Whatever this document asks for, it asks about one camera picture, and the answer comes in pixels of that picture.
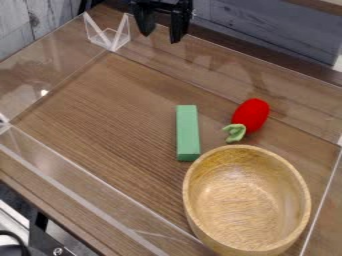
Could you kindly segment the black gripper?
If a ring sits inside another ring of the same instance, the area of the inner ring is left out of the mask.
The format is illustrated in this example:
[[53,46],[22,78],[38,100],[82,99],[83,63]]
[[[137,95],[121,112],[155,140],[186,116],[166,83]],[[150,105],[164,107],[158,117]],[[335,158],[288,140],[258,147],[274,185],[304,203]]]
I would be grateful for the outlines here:
[[130,0],[133,14],[141,33],[149,37],[155,30],[155,13],[172,12],[170,41],[178,43],[189,32],[193,18],[193,0]]

